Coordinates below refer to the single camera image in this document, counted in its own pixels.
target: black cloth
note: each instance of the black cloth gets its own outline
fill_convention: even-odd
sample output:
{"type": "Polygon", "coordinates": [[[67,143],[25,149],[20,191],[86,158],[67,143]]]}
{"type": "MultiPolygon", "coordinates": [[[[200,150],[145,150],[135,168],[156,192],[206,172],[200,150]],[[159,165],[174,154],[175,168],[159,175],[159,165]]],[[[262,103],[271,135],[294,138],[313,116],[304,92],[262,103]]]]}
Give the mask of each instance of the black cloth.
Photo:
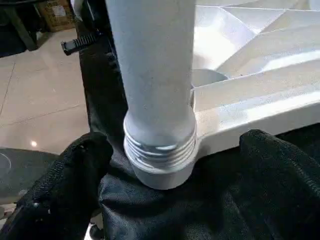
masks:
{"type": "Polygon", "coordinates": [[[112,154],[103,134],[75,140],[17,202],[0,240],[83,239],[112,154]]]}
{"type": "MultiPolygon", "coordinates": [[[[81,23],[77,30],[86,33],[81,23]]],[[[148,188],[123,151],[127,105],[107,52],[96,44],[80,53],[90,129],[106,134],[114,148],[99,186],[106,239],[315,239],[319,124],[279,139],[250,131],[240,147],[199,160],[185,184],[167,191],[148,188]]]]}

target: gloved hand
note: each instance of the gloved hand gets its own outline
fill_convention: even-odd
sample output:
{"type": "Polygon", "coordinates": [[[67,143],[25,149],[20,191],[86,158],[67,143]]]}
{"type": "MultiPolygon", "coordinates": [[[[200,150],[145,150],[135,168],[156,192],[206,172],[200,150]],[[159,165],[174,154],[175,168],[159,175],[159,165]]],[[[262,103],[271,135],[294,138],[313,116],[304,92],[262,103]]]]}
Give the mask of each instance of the gloved hand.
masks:
{"type": "Polygon", "coordinates": [[[0,240],[81,240],[98,205],[98,186],[113,149],[106,136],[74,141],[19,200],[0,240]]]}

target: beige floor tile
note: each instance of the beige floor tile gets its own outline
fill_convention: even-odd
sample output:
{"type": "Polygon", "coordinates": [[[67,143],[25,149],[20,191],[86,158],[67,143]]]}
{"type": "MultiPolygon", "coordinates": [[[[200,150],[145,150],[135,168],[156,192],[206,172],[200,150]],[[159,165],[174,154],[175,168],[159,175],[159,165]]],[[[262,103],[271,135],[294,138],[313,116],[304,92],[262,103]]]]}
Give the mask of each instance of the beige floor tile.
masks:
{"type": "Polygon", "coordinates": [[[0,58],[0,67],[13,67],[17,55],[6,56],[0,58]]]}
{"type": "Polygon", "coordinates": [[[39,49],[18,54],[14,71],[18,74],[29,73],[59,66],[67,67],[79,62],[78,53],[66,56],[61,48],[61,41],[69,41],[76,37],[75,30],[54,33],[39,49]]]}
{"type": "Polygon", "coordinates": [[[13,72],[0,125],[65,110],[85,103],[79,62],[32,72],[13,72]]]}
{"type": "Polygon", "coordinates": [[[5,100],[5,95],[10,81],[13,66],[0,66],[0,110],[5,100]]]}
{"type": "Polygon", "coordinates": [[[89,131],[86,106],[0,127],[0,146],[60,154],[89,131]]]}

